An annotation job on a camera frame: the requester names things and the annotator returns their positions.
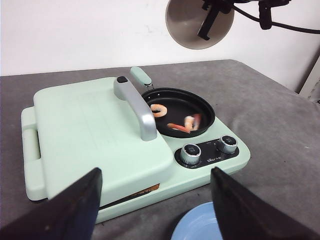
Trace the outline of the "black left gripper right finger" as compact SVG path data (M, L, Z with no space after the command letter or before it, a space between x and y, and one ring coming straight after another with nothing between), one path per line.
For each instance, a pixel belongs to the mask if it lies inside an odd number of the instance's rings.
M218 167L211 195L224 240L318 240L320 235L266 203Z

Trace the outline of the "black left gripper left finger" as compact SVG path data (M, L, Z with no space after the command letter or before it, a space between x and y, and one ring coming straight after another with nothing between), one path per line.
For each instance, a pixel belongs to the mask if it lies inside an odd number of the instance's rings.
M102 171L94 168L61 193L0 230L2 240L89 240L101 200Z

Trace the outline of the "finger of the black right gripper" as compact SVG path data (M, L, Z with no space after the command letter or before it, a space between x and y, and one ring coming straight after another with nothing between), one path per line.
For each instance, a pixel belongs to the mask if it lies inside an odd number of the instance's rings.
M208 13L198 30L197 36L203 40L209 40L208 33L219 12L224 12L225 3L223 0L204 0L201 8Z

